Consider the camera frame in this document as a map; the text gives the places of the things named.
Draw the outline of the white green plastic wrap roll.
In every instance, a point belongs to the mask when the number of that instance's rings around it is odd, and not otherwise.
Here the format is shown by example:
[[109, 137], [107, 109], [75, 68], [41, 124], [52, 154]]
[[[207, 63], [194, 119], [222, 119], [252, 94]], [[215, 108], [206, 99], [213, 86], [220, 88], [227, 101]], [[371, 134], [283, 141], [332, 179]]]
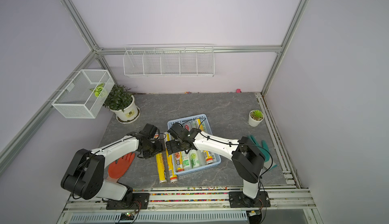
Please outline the white green plastic wrap roll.
[[201, 166], [200, 155], [197, 150], [190, 150], [189, 158], [192, 168], [198, 168]]
[[190, 156], [188, 154], [186, 154], [184, 151], [181, 152], [181, 157], [182, 157], [182, 165], [183, 165], [183, 169], [186, 171], [186, 170], [189, 170], [189, 169], [192, 169], [191, 167], [191, 161], [190, 161]]

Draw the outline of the yellow plastic wrap roll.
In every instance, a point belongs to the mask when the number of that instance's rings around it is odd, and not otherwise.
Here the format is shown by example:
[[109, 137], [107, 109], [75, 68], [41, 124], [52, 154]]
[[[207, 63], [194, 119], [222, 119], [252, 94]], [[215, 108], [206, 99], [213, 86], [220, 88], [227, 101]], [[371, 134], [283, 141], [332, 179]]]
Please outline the yellow plastic wrap roll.
[[[204, 124], [203, 124], [204, 121], [205, 121], [205, 118], [197, 119], [197, 127], [201, 131], [204, 131], [204, 129], [205, 129], [204, 128]], [[204, 155], [204, 158], [205, 158], [206, 165], [214, 163], [214, 158], [213, 158], [212, 154], [209, 151], [203, 151], [203, 155]]]
[[172, 155], [169, 155], [167, 150], [167, 142], [170, 141], [170, 135], [167, 132], [164, 132], [166, 138], [165, 141], [165, 151], [166, 151], [166, 157], [167, 157], [167, 164], [168, 164], [168, 172], [169, 172], [169, 179], [170, 183], [176, 183], [178, 181], [177, 175], [174, 173], [174, 167], [173, 167], [173, 159]]
[[174, 161], [176, 164], [176, 172], [184, 171], [182, 156], [180, 152], [174, 153]]
[[164, 164], [164, 158], [163, 153], [160, 152], [156, 155], [156, 162], [157, 162], [157, 170], [159, 175], [159, 183], [166, 183], [166, 172], [165, 172], [165, 164]]

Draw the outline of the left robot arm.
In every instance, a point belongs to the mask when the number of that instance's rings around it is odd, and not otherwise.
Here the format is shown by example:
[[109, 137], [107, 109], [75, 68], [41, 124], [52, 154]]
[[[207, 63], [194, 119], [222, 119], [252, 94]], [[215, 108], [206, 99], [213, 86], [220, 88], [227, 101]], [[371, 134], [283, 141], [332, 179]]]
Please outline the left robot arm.
[[140, 132], [132, 132], [101, 148], [77, 151], [62, 180], [61, 187], [79, 198], [94, 197], [119, 202], [129, 202], [132, 189], [128, 186], [104, 179], [104, 170], [126, 154], [139, 152], [140, 157], [149, 159], [163, 152], [163, 140], [155, 137], [160, 130], [146, 124]]

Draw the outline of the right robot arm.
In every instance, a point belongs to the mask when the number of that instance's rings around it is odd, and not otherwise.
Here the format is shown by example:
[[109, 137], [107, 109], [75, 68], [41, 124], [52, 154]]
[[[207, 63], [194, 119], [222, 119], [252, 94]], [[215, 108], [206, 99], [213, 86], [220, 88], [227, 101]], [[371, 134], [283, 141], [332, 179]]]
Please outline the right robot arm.
[[168, 153], [191, 150], [210, 151], [232, 161], [237, 173], [243, 179], [243, 195], [254, 200], [258, 196], [259, 182], [264, 168], [265, 155], [249, 138], [225, 139], [210, 135], [200, 129], [188, 131], [174, 123], [168, 134], [172, 140], [166, 143]]

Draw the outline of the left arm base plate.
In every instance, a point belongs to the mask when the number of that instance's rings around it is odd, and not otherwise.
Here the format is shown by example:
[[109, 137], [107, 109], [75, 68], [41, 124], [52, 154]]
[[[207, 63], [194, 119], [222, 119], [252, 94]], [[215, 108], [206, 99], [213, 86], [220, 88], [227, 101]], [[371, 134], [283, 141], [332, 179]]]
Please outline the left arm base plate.
[[149, 193], [130, 193], [123, 200], [108, 200], [106, 210], [147, 209]]

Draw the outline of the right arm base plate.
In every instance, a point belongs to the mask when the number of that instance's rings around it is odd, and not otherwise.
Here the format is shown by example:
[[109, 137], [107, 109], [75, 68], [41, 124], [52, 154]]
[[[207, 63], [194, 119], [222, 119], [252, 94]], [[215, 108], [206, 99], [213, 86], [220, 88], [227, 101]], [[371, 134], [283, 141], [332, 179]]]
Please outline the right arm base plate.
[[259, 191], [257, 196], [252, 199], [243, 194], [243, 192], [229, 192], [230, 208], [267, 208], [271, 207], [268, 193]]

